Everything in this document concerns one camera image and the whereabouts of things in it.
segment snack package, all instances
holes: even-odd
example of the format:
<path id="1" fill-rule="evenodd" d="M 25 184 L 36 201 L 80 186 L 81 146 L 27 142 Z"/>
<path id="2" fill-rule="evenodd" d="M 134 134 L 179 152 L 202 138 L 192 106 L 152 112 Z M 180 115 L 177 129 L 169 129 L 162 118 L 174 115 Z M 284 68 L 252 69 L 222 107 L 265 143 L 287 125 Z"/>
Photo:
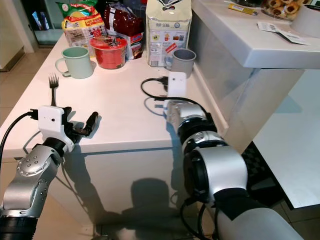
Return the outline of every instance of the snack package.
<path id="1" fill-rule="evenodd" d="M 148 0 L 146 47 L 151 67 L 170 67 L 173 51 L 187 48 L 191 20 L 191 0 Z"/>
<path id="2" fill-rule="evenodd" d="M 95 50 L 89 44 L 90 39 L 107 34 L 104 21 L 94 8 L 96 3 L 97 0 L 71 4 L 57 2 L 64 17 L 61 25 L 69 46 L 84 47 L 91 57 L 95 56 Z"/>
<path id="3" fill-rule="evenodd" d="M 106 7 L 103 21 L 109 35 L 117 35 L 127 42 L 126 58 L 141 58 L 144 51 L 144 21 L 137 17 L 129 7 L 117 2 Z"/>
<path id="4" fill-rule="evenodd" d="M 300 6 L 309 4 L 310 2 L 311 0 L 264 0 L 261 10 L 272 17 L 294 20 Z"/>

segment gray mug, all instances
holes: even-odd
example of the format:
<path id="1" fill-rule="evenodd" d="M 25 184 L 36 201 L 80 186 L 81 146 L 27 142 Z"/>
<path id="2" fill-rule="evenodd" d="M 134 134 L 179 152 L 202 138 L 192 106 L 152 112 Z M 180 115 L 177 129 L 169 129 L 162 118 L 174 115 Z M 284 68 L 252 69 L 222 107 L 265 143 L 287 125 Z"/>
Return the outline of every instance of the gray mug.
<path id="1" fill-rule="evenodd" d="M 186 77 L 189 78 L 194 67 L 196 54 L 195 52 L 181 48 L 177 49 L 172 54 L 172 72 L 182 72 L 186 74 Z"/>
<path id="2" fill-rule="evenodd" d="M 75 79 L 85 79 L 90 77 L 94 70 L 90 62 L 89 51 L 81 46 L 72 46 L 62 51 L 63 58 L 55 62 L 55 68 L 62 73 L 64 77 L 73 77 Z M 58 64 L 65 61 L 67 72 L 62 72 Z"/>

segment fork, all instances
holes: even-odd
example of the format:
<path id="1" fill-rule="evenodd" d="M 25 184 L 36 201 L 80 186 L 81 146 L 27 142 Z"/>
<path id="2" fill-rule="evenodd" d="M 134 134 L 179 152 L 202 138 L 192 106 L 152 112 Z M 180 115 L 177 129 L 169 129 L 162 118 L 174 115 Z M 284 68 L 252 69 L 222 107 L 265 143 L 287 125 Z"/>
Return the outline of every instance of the fork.
<path id="1" fill-rule="evenodd" d="M 57 106 L 55 100 L 55 88 L 59 86 L 59 78 L 54 74 L 54 76 L 49 76 L 49 87 L 51 88 L 51 106 Z"/>

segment white shelf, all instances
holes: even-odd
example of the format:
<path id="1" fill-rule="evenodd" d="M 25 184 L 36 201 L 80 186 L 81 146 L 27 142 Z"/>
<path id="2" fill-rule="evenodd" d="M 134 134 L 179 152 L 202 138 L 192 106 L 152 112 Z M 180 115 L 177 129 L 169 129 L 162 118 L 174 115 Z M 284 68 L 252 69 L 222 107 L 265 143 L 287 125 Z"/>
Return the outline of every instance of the white shelf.
<path id="1" fill-rule="evenodd" d="M 243 67 L 320 69 L 320 38 L 296 33 L 288 21 L 272 18 L 259 8 L 258 15 L 253 16 L 228 9 L 228 4 L 222 0 L 192 0 L 192 9 Z M 311 45 L 293 44 L 276 33 L 261 31 L 258 21 L 274 23 Z"/>

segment red cup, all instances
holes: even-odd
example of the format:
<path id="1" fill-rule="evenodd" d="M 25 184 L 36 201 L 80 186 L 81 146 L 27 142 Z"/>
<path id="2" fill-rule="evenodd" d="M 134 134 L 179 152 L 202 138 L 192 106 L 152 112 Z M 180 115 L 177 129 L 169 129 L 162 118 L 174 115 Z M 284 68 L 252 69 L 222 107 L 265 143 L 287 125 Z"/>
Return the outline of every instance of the red cup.
<path id="1" fill-rule="evenodd" d="M 118 36 L 98 36 L 90 40 L 98 65 L 104 69 L 119 69 L 126 62 L 127 41 Z"/>

